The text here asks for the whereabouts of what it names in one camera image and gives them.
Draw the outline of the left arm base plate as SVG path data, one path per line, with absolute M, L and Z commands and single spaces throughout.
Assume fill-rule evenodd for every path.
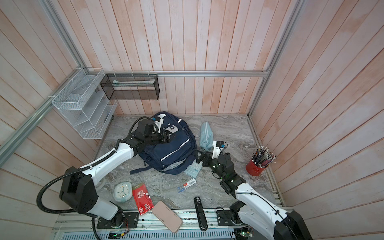
M 97 229 L 135 229 L 139 216 L 138 212 L 118 212 L 111 220 L 99 218 Z

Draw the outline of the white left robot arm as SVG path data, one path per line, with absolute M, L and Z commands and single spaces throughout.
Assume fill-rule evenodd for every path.
M 83 166 L 66 171 L 60 199 L 75 212 L 109 221 L 119 227 L 125 217 L 116 204 L 98 196 L 96 185 L 123 162 L 143 152 L 147 146 L 168 144 L 175 137 L 170 130 L 159 127 L 157 122 L 145 117 L 138 127 L 103 157 Z

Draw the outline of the navy blue backpack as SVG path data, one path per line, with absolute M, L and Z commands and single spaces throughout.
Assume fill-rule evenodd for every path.
M 168 144 L 146 146 L 144 150 L 132 149 L 134 156 L 139 155 L 148 166 L 132 170 L 130 174 L 140 173 L 151 168 L 165 174 L 180 174 L 196 160 L 197 142 L 195 136 L 184 120 L 168 112 L 159 112 L 150 119 L 155 121 L 161 130 L 168 130 L 175 137 Z

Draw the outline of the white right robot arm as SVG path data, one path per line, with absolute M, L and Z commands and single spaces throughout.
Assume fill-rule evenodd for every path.
M 230 206 L 232 224 L 245 224 L 268 240 L 311 240 L 312 236 L 302 216 L 288 212 L 261 196 L 234 170 L 229 153 L 196 151 L 197 163 L 210 168 L 227 195 L 237 201 Z

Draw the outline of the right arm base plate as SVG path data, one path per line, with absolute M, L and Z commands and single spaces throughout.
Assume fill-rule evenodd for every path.
M 217 222 L 219 226 L 237 226 L 241 225 L 237 214 L 232 210 L 224 210 L 223 208 L 215 209 Z

